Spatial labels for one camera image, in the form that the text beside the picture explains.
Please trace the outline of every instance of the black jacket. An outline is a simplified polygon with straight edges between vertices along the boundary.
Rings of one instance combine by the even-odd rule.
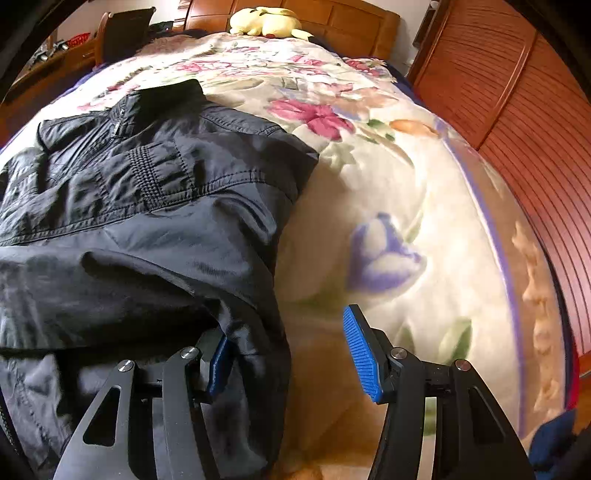
[[[43,122],[0,173],[0,386],[51,475],[111,368],[218,322],[238,353],[206,423],[222,476],[278,452],[290,355],[277,243],[317,154],[196,80]]]

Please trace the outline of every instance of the bedspread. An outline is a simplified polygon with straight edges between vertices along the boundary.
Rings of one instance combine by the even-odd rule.
[[[563,411],[556,292],[533,231],[498,173],[378,60],[295,38],[162,38],[45,107],[0,165],[42,119],[191,77],[208,99],[272,120],[320,153],[275,273],[293,356],[276,476],[367,477],[385,409],[363,394],[349,356],[349,303],[423,360],[467,358],[525,446]],[[424,452],[434,418],[428,399]],[[427,463],[420,478],[430,478]]]

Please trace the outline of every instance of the wardrobe door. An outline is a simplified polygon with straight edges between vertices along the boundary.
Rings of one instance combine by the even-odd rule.
[[[591,351],[591,105],[542,35],[479,151],[528,213]]]
[[[478,148],[515,82],[535,29],[504,0],[452,0],[415,81],[430,110]]]

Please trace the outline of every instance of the yellow plush toy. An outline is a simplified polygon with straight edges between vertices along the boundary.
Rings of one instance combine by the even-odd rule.
[[[286,8],[243,8],[230,18],[230,33],[262,35],[266,38],[295,37],[308,40],[312,34],[301,29],[295,13]]]

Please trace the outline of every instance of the wooden chair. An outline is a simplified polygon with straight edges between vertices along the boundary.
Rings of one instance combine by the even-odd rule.
[[[105,12],[95,40],[95,63],[113,63],[129,57],[145,38],[156,7],[127,12]]]

